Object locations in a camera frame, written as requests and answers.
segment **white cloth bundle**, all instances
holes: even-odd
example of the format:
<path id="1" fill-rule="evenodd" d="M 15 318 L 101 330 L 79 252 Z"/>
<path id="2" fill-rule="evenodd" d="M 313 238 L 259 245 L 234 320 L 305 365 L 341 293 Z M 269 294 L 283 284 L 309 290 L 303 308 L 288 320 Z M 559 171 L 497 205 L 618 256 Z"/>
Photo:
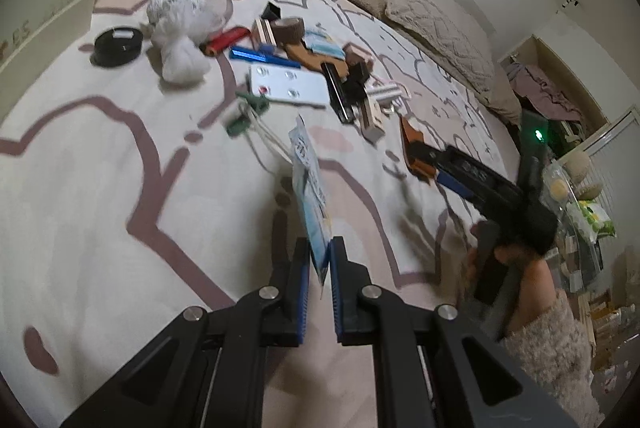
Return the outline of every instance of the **white cloth bundle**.
<path id="1" fill-rule="evenodd" d="M 154 27 L 151 43 L 160 48 L 166 82 L 194 84 L 209 72 L 209 60 L 198 46 L 225 24 L 223 7 L 217 5 L 207 0 L 149 1 L 146 15 Z"/>

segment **bed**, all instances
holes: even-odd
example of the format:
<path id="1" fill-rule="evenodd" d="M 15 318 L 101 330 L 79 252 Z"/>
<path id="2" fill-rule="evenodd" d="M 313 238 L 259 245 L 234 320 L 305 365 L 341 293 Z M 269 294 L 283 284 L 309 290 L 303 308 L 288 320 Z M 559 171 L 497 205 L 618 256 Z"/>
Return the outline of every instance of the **bed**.
<path id="1" fill-rule="evenodd" d="M 161 81 L 148 41 L 122 68 L 91 64 L 95 37 L 140 26 L 146 1 L 97 0 L 89 32 L 0 128 L 0 372 L 40 427 L 58 426 L 186 307 L 219 309 L 263 285 L 304 235 L 290 168 L 256 134 L 225 133 L 248 64 L 219 56 L 187 90 Z M 372 51 L 428 143 L 513 177 L 504 126 L 411 41 L 347 0 L 226 0 L 226 26 L 250 25 L 266 2 Z M 408 173 L 399 116 L 375 147 L 329 110 L 276 104 L 264 121 L 287 138 L 298 114 L 349 257 L 408 303 L 455 302 L 479 215 Z M 263 426 L 373 426 L 370 350 L 335 343 L 330 282 L 322 297 L 312 283 L 305 344 L 271 360 Z"/>

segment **plastic bag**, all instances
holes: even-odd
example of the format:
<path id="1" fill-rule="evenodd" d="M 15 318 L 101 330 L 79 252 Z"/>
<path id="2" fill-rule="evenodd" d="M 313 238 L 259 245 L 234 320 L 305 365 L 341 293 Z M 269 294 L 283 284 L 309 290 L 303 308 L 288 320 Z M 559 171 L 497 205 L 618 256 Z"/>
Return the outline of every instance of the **plastic bag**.
<path id="1" fill-rule="evenodd" d="M 151 43 L 160 49 L 162 78 L 169 83 L 199 82 L 210 62 L 198 49 L 225 23 L 222 7 L 207 0 L 150 0 L 146 7 L 154 26 Z"/>
<path id="2" fill-rule="evenodd" d="M 616 236 L 613 221 L 597 202 L 570 202 L 566 210 L 580 236 L 587 242 L 594 244 L 603 236 Z"/>

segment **brown tape roll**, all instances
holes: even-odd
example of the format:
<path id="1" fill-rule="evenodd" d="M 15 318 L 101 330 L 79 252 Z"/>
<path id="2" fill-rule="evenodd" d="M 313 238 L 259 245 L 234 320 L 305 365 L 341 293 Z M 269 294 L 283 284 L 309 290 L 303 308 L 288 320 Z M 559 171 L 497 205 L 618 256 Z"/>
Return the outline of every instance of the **brown tape roll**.
<path id="1" fill-rule="evenodd" d="M 271 32 L 278 45 L 300 43 L 305 36 L 305 22 L 297 17 L 274 20 Z"/>

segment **metal screw head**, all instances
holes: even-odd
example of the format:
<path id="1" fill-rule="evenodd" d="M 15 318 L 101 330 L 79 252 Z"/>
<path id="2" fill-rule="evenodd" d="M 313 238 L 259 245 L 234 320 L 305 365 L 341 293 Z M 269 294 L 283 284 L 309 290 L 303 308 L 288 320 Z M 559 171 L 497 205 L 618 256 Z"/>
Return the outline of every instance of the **metal screw head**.
<path id="1" fill-rule="evenodd" d="M 187 307 L 182 313 L 182 317 L 188 322 L 197 322 L 200 318 L 204 316 L 204 310 L 202 307 L 191 306 Z"/>
<path id="2" fill-rule="evenodd" d="M 365 298 L 371 298 L 375 300 L 376 298 L 380 298 L 382 295 L 382 289 L 377 285 L 366 285 L 362 288 L 362 295 Z"/>
<path id="3" fill-rule="evenodd" d="M 260 298 L 263 300 L 273 300 L 278 297 L 279 293 L 278 288 L 273 285 L 267 285 L 258 291 Z"/>
<path id="4" fill-rule="evenodd" d="M 445 320 L 455 320 L 458 317 L 458 310 L 453 305 L 441 305 L 438 307 L 438 316 Z"/>

